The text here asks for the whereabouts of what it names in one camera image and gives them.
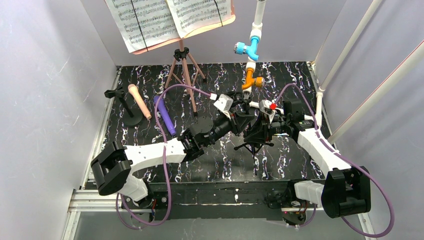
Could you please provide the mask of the black tripod mic stand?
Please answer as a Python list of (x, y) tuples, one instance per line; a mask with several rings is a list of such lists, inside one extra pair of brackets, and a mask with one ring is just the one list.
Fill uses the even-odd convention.
[[(250, 114), (251, 108), (258, 110), (258, 113), (255, 114), (255, 122), (257, 121), (258, 118), (264, 118), (264, 119), (268, 120), (267, 117), (259, 110), (259, 103), (254, 102), (252, 100), (251, 96), (249, 96), (248, 98), (245, 98), (243, 92), (239, 92), (239, 91), (231, 91), (228, 94), (234, 100), (232, 106), (235, 107), (235, 106), (240, 105), (242, 110), (243, 110), (243, 113)], [(255, 123), (255, 122), (252, 122), (252, 121), (246, 127), (246, 129), (242, 132), (243, 133), (243, 140), (244, 140), (244, 134), (245, 134), (246, 130), (248, 128), (250, 128)], [(242, 144), (235, 146), (233, 149), (235, 151), (238, 151), (238, 150), (244, 148), (252, 155), (252, 158), (255, 160), (256, 155), (260, 152), (260, 150), (263, 148), (263, 146), (273, 147), (275, 145), (272, 142), (273, 135), (271, 134), (270, 126), (271, 126), (271, 123), (269, 122), (269, 133), (270, 133), (270, 137), (271, 137), (270, 143), (260, 144), (260, 143), (249, 143), (249, 142), (243, 141)]]

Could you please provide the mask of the purple microphone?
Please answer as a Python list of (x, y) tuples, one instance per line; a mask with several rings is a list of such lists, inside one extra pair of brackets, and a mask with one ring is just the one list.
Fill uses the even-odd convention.
[(167, 128), (168, 132), (170, 133), (171, 136), (175, 136), (177, 132), (176, 132), (176, 129), (174, 127), (174, 123), (173, 123), (173, 121), (171, 120), (171, 118), (169, 116), (168, 110), (165, 107), (164, 100), (162, 98), (160, 98), (159, 96), (154, 96), (153, 97), (153, 102), (155, 104), (157, 102), (159, 102), (157, 109), (159, 110), (160, 115), (162, 116), (162, 119), (163, 119), (163, 121), (164, 121), (164, 123), (166, 125), (166, 128)]

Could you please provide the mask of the black round-base mic stand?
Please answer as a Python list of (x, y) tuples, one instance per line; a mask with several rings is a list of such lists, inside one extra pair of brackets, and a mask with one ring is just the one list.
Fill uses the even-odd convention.
[(104, 96), (108, 99), (117, 98), (121, 105), (124, 107), (122, 121), (123, 124), (129, 128), (138, 126), (143, 120), (143, 114), (138, 108), (130, 108), (125, 100), (125, 91), (123, 87), (117, 87), (113, 90), (106, 90)]

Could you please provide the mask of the pink microphone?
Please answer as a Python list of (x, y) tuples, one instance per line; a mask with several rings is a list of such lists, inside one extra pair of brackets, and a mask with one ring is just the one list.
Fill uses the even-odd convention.
[(128, 92), (132, 95), (134, 98), (134, 101), (137, 103), (138, 107), (140, 108), (141, 112), (145, 116), (147, 120), (150, 120), (152, 118), (151, 112), (148, 109), (146, 103), (144, 102), (138, 87), (135, 84), (130, 84), (128, 86)]

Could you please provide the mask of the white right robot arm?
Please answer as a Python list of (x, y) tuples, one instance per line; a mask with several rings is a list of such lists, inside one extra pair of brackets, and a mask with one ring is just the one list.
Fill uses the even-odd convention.
[(328, 143), (312, 116), (306, 115), (301, 101), (285, 100), (283, 107), (269, 100), (251, 102), (258, 109), (256, 122), (244, 132), (244, 142), (252, 154), (263, 145), (271, 145), (273, 136), (286, 135), (303, 148), (325, 175), (324, 183), (307, 179), (290, 180), (287, 190), (270, 198), (270, 206), (304, 201), (323, 208), (330, 218), (339, 218), (371, 209), (371, 184), (365, 167), (354, 167), (340, 159)]

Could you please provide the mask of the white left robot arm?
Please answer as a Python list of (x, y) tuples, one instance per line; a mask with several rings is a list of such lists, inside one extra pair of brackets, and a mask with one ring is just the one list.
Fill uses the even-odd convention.
[(139, 202), (149, 196), (146, 181), (133, 174), (139, 170), (167, 163), (193, 161), (202, 156), (227, 133), (242, 133), (255, 119), (253, 113), (221, 113), (216, 119), (201, 116), (181, 135), (167, 142), (148, 145), (122, 145), (112, 141), (91, 161), (90, 167), (99, 195), (122, 194)]

